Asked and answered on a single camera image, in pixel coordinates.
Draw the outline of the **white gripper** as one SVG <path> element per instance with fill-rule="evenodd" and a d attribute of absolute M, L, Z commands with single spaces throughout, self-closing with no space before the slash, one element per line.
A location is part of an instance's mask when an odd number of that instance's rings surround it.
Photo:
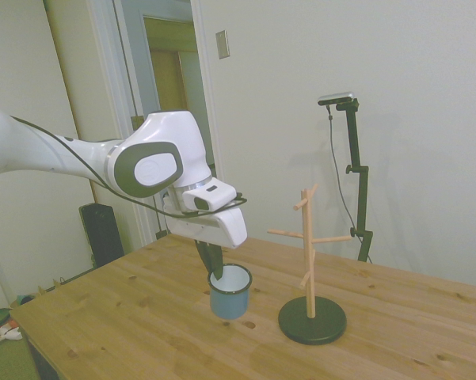
<path fill-rule="evenodd" d="M 222 247 L 237 248 L 247 238 L 237 193 L 234 189 L 199 188 L 181 198 L 170 189 L 164 197 L 163 211 L 173 234 L 195 240 L 204 267 L 214 277 L 223 276 Z"/>

